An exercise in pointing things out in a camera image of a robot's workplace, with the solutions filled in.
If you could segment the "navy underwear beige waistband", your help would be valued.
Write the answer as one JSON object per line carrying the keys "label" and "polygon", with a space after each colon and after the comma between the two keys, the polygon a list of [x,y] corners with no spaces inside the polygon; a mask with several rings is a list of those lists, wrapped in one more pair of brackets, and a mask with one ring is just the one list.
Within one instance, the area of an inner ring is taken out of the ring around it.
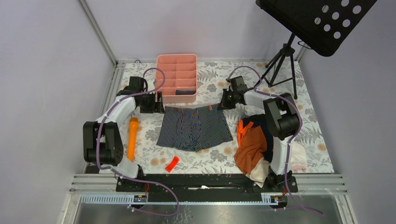
{"label": "navy underwear beige waistband", "polygon": [[175,95],[176,96],[182,96],[182,95],[195,95],[196,91],[192,90],[176,90]]}

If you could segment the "orange toy microphone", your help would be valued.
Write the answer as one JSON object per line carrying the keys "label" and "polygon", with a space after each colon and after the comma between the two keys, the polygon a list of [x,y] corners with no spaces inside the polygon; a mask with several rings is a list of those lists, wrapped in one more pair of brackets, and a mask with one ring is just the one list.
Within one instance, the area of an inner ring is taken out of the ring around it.
{"label": "orange toy microphone", "polygon": [[128,148],[127,148],[127,158],[130,161],[134,161],[134,152],[135,152],[138,127],[139,127],[138,118],[132,117],[129,121],[129,136],[128,136]]}

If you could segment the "striped navy garment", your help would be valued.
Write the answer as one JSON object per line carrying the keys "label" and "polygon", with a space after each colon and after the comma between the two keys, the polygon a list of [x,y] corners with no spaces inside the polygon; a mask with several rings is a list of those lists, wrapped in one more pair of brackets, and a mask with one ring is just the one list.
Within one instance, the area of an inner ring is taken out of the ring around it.
{"label": "striped navy garment", "polygon": [[230,141],[233,136],[219,104],[196,108],[167,106],[156,145],[199,152]]}

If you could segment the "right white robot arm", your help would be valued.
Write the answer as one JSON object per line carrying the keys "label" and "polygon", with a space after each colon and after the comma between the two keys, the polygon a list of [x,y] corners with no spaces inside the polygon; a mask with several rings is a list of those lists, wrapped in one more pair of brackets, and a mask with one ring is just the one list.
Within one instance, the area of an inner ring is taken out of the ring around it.
{"label": "right white robot arm", "polygon": [[234,109],[236,104],[250,105],[264,110],[265,123],[273,136],[273,153],[269,174],[264,186],[274,192],[289,189],[295,181],[290,162],[294,138],[302,126],[302,119],[289,93],[281,95],[248,88],[243,77],[227,78],[230,87],[223,90],[219,109]]}

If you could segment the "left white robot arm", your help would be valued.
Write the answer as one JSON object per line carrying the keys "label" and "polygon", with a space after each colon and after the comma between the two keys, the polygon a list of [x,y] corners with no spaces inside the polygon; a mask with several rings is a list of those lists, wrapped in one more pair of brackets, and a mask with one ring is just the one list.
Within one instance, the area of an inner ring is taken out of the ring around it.
{"label": "left white robot arm", "polygon": [[141,191],[148,181],[143,178],[140,165],[124,155],[124,146],[119,127],[130,113],[164,113],[162,93],[155,88],[154,79],[130,77],[129,84],[117,92],[115,101],[95,121],[83,125],[84,160],[100,171],[111,171],[134,192]]}

